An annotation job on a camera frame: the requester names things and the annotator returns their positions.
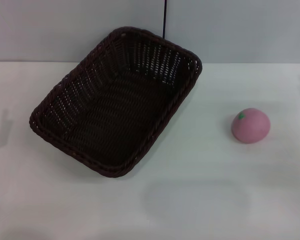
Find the pink toy peach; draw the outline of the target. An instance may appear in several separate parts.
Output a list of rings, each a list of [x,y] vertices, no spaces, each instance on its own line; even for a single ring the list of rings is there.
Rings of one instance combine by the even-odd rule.
[[[270,129],[269,117],[256,108],[242,110],[231,123],[232,135],[244,144],[253,144],[263,140]]]

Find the dark woven rectangular basket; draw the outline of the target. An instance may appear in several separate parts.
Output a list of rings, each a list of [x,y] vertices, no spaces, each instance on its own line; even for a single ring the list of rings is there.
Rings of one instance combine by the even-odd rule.
[[[130,172],[195,86],[202,62],[152,32],[110,32],[33,110],[43,140],[108,178]]]

